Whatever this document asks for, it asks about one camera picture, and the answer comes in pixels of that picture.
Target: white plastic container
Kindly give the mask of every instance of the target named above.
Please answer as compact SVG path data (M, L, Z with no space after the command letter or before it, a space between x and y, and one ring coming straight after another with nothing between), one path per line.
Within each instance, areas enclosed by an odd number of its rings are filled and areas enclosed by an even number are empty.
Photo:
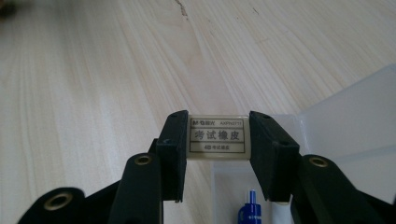
M300 144L301 154L329 158L357 189L393 203L396 194L396 64L299 115L274 115L273 118ZM236 223L248 189L258 192L262 223L292 223L288 205L264 200L248 161L213 161L214 223Z

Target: blue pen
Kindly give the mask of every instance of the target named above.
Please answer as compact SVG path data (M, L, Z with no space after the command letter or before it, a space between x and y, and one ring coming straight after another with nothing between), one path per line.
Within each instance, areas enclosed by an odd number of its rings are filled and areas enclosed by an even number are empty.
M256 203L256 191L251 189L249 199L238 213L238 224L262 224L262 206Z

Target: wooden table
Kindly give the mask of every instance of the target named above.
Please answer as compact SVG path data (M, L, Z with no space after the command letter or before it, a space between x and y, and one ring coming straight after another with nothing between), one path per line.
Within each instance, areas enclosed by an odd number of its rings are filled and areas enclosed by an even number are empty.
M392 0L21 0L0 23L0 222L120 179L166 117L296 114L396 62ZM165 223L211 223L191 161Z

